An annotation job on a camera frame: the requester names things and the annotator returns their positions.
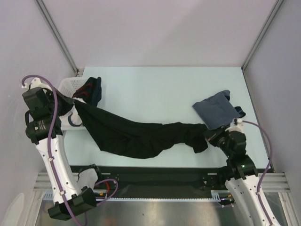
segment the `metal beam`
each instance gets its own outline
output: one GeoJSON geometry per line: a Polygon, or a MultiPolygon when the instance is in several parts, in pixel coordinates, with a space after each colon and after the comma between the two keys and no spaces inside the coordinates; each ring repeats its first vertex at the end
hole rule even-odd
{"type": "Polygon", "coordinates": [[[259,45],[261,44],[263,38],[265,37],[268,29],[270,28],[272,22],[274,21],[277,13],[279,12],[280,8],[283,6],[283,3],[285,2],[285,0],[277,0],[277,2],[275,3],[270,15],[268,16],[268,19],[266,20],[262,30],[260,31],[254,45],[251,48],[251,51],[249,52],[245,62],[242,65],[242,70],[243,72],[246,70],[246,68],[248,67],[252,57],[254,56],[254,53],[256,52],[256,50],[258,49],[259,45]]]}
{"type": "Polygon", "coordinates": [[[34,0],[75,75],[78,69],[43,0],[34,0]]]}

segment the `shiny metal surface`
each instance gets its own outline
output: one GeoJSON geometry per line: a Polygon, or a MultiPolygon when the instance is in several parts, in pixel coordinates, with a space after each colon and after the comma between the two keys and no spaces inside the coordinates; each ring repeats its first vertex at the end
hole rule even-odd
{"type": "MultiPolygon", "coordinates": [[[[266,194],[282,226],[287,226],[278,193],[266,194]]],[[[75,226],[73,220],[49,217],[51,201],[43,201],[36,226],[75,226]]],[[[239,226],[238,207],[222,208],[216,202],[106,202],[89,211],[89,226],[239,226]]]]}

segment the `white table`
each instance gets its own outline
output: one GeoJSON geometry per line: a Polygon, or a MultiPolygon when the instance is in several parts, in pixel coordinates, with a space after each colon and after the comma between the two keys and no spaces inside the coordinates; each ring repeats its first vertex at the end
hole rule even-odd
{"type": "MultiPolygon", "coordinates": [[[[103,98],[98,107],[129,120],[158,123],[203,123],[192,105],[229,89],[230,102],[241,106],[248,121],[257,122],[239,67],[86,67],[84,77],[101,77],[103,98]]],[[[259,130],[245,125],[247,154],[257,168],[268,163],[259,130]]],[[[223,152],[209,145],[195,154],[174,145],[151,159],[140,160],[100,151],[86,130],[67,131],[65,151],[70,165],[217,168],[226,165],[223,152]]]]}

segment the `gray wall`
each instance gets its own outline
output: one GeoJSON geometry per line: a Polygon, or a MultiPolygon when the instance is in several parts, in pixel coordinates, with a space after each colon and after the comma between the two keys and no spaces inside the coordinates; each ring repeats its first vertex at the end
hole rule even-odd
{"type": "Polygon", "coordinates": [[[21,79],[40,74],[58,85],[64,77],[71,77],[72,71],[33,0],[0,1],[0,31],[0,224],[20,193],[24,194],[18,211],[22,223],[44,164],[25,135],[27,107],[21,79]]]}
{"type": "Polygon", "coordinates": [[[285,172],[301,214],[301,1],[284,3],[246,70],[274,164],[285,172]]]}

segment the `wire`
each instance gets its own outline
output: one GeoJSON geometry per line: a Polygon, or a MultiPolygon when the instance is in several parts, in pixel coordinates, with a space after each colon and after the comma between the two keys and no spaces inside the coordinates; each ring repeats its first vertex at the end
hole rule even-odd
{"type": "Polygon", "coordinates": [[[271,166],[271,163],[272,163],[273,149],[272,149],[271,140],[270,140],[270,137],[268,136],[267,132],[266,132],[260,125],[257,125],[257,124],[254,123],[254,122],[245,121],[245,120],[243,120],[243,122],[258,127],[258,128],[264,133],[264,135],[266,136],[266,138],[267,138],[267,140],[268,140],[268,144],[269,144],[269,162],[268,162],[268,165],[267,165],[267,167],[265,168],[264,172],[262,173],[262,176],[259,178],[258,185],[257,185],[257,196],[258,196],[258,201],[259,201],[259,203],[260,203],[260,205],[261,205],[261,207],[262,207],[262,210],[263,210],[265,216],[267,217],[267,219],[268,219],[268,221],[269,221],[269,224],[270,224],[270,225],[273,225],[272,219],[271,219],[271,217],[269,216],[269,214],[268,214],[268,212],[267,212],[267,209],[265,208],[265,206],[264,206],[264,204],[263,204],[263,202],[262,202],[262,199],[261,199],[261,195],[260,195],[260,186],[261,186],[261,184],[262,184],[262,180],[263,180],[264,176],[266,175],[266,173],[268,172],[269,167],[271,166]]]}
{"type": "MultiPolygon", "coordinates": [[[[56,120],[56,117],[57,117],[57,109],[58,109],[58,100],[57,100],[57,95],[56,95],[56,91],[55,91],[55,88],[54,86],[51,84],[50,81],[48,81],[47,79],[45,79],[43,76],[40,76],[40,75],[27,75],[25,76],[23,79],[22,79],[22,85],[25,86],[25,80],[28,79],[28,78],[39,78],[39,79],[42,79],[44,80],[52,89],[52,93],[53,93],[53,97],[54,97],[54,101],[55,101],[55,108],[54,108],[54,111],[53,111],[53,116],[52,116],[52,120],[51,120],[51,124],[50,124],[50,128],[49,128],[49,132],[48,132],[48,139],[47,139],[47,147],[48,147],[48,156],[49,158],[51,158],[52,156],[52,153],[51,153],[51,135],[52,135],[52,131],[53,131],[53,128],[54,128],[54,125],[55,125],[55,120],[56,120]]],[[[55,176],[55,180],[56,180],[56,183],[58,185],[58,188],[59,188],[59,191],[62,192],[63,191],[63,186],[59,180],[59,177],[58,177],[58,173],[55,169],[55,165],[54,165],[54,162],[53,161],[50,161],[50,165],[51,165],[51,169],[53,171],[53,174],[55,176]]],[[[70,205],[69,203],[67,202],[67,199],[66,199],[66,196],[65,194],[62,195],[62,198],[63,198],[63,201],[64,201],[64,204],[70,214],[70,216],[73,218],[73,220],[77,223],[77,225],[79,226],[83,226],[79,220],[75,217],[74,213],[72,212],[71,208],[70,208],[70,205]]],[[[88,224],[88,220],[87,220],[87,215],[85,214],[85,226],[88,224]]]]}
{"type": "Polygon", "coordinates": [[[97,204],[97,206],[101,205],[102,203],[104,203],[105,201],[107,201],[109,198],[113,197],[113,195],[117,192],[117,189],[118,189],[118,182],[117,182],[117,180],[115,180],[115,179],[105,179],[105,180],[101,180],[101,181],[97,182],[97,183],[95,184],[95,186],[97,186],[97,185],[99,185],[99,184],[101,184],[101,183],[107,182],[107,181],[113,181],[114,183],[116,183],[116,188],[115,188],[114,192],[113,192],[109,197],[107,197],[107,198],[105,198],[104,200],[102,200],[101,202],[99,202],[99,203],[97,204]]]}

